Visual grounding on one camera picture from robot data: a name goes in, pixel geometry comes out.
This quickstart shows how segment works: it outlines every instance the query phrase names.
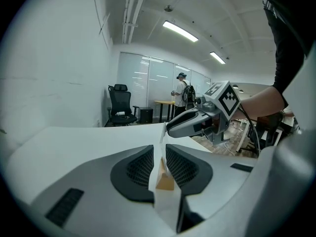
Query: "black slot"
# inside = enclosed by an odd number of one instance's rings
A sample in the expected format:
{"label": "black slot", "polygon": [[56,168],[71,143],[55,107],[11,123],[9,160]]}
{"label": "black slot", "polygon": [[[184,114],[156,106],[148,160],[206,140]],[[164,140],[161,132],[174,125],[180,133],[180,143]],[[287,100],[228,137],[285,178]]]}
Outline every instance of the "black slot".
{"label": "black slot", "polygon": [[46,214],[46,218],[57,226],[63,227],[83,193],[78,189],[69,189]]}
{"label": "black slot", "polygon": [[246,165],[242,165],[242,164],[239,164],[239,163],[234,163],[231,168],[235,168],[235,169],[239,169],[239,170],[242,170],[242,171],[245,171],[245,172],[251,172],[253,167],[250,167],[250,166],[246,166]]}

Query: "white shirt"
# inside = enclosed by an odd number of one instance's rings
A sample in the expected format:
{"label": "white shirt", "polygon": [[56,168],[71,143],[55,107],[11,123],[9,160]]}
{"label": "white shirt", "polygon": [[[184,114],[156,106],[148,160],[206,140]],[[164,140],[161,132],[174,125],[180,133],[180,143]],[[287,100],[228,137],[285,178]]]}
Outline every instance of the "white shirt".
{"label": "white shirt", "polygon": [[[187,85],[190,85],[190,82],[189,82],[188,80],[183,80],[183,81],[185,81],[185,82],[187,83]],[[176,96],[175,106],[177,106],[177,107],[183,107],[183,106],[186,105],[186,103],[185,103],[185,102],[183,101],[183,99],[182,99],[183,91],[184,91],[184,89],[185,89],[186,87],[187,87],[187,86],[186,86],[183,82],[181,82],[181,81],[178,82],[178,86],[177,86],[176,92],[177,92],[178,94],[180,94],[180,95],[177,95],[177,96]]]}

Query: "black cable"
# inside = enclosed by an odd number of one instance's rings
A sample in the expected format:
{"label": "black cable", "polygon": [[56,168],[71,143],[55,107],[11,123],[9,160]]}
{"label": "black cable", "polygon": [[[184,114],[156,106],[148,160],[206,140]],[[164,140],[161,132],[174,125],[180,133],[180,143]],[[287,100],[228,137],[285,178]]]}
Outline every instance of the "black cable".
{"label": "black cable", "polygon": [[256,132],[255,132],[255,128],[254,128],[254,125],[250,119],[250,117],[248,116],[247,112],[244,110],[244,108],[242,107],[242,105],[240,104],[240,107],[238,107],[238,110],[240,110],[245,116],[246,118],[248,119],[249,123],[250,123],[250,129],[252,130],[253,134],[254,134],[254,138],[255,138],[255,147],[256,147],[256,152],[257,152],[257,155],[259,156],[259,147],[260,147],[260,144],[259,144],[259,141],[257,140],[257,136],[256,136]]}

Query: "glass wall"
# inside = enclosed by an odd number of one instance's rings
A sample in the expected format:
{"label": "glass wall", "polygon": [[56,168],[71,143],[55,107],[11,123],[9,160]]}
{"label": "glass wall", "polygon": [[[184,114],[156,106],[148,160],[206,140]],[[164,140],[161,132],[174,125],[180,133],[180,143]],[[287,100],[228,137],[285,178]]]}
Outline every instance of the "glass wall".
{"label": "glass wall", "polygon": [[149,57],[121,53],[118,63],[118,84],[126,84],[131,93],[130,106],[147,106]]}
{"label": "glass wall", "polygon": [[[155,100],[171,101],[173,87],[174,64],[152,58],[150,60],[150,73],[148,81],[148,106],[153,108],[154,117],[160,115],[160,104]],[[163,106],[162,116],[167,117],[168,105]]]}
{"label": "glass wall", "polygon": [[[159,117],[160,104],[154,101],[175,101],[175,97],[171,97],[171,91],[177,88],[179,80],[176,77],[179,73],[187,75],[186,79],[193,85],[197,96],[201,96],[210,88],[210,78],[189,68],[160,58],[131,53],[120,54],[117,83],[126,84],[128,91],[131,92],[132,111],[133,105],[151,107],[154,110],[154,117]],[[168,105],[164,105],[164,118],[167,112]]]}
{"label": "glass wall", "polygon": [[196,90],[196,96],[201,96],[204,93],[204,75],[192,71],[191,85],[193,85],[194,89]]}
{"label": "glass wall", "polygon": [[211,79],[204,77],[204,84],[203,84],[203,90],[202,94],[208,91],[208,89],[211,87]]}

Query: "black office chair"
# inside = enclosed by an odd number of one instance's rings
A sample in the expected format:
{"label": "black office chair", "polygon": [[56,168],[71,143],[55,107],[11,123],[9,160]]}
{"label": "black office chair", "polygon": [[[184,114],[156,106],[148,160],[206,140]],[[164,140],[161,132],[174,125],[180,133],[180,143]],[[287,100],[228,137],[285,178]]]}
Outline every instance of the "black office chair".
{"label": "black office chair", "polygon": [[[283,118],[284,118],[284,114],[279,112],[279,113],[275,113],[269,116],[259,117],[257,119],[256,130],[258,133],[260,149],[264,149],[265,147],[269,147],[274,144],[277,137],[276,136],[277,128],[280,126]],[[261,137],[265,131],[268,132],[267,138],[266,140],[262,140]],[[254,133],[252,129],[249,130],[247,136],[250,138],[250,141],[252,143],[255,143],[256,134]],[[239,153],[241,152],[241,150],[247,150],[247,151],[256,153],[257,151],[255,147],[251,147],[251,146],[253,146],[253,144],[248,144],[246,148],[240,148]]]}
{"label": "black office chair", "polygon": [[[127,91],[127,86],[125,84],[115,84],[109,86],[109,93],[112,102],[112,108],[108,107],[109,119],[112,122],[113,126],[122,125],[126,126],[127,124],[137,121],[136,109],[138,106],[134,107],[134,115],[130,108],[130,97],[131,94]],[[118,112],[125,112],[123,116],[116,116]]]}

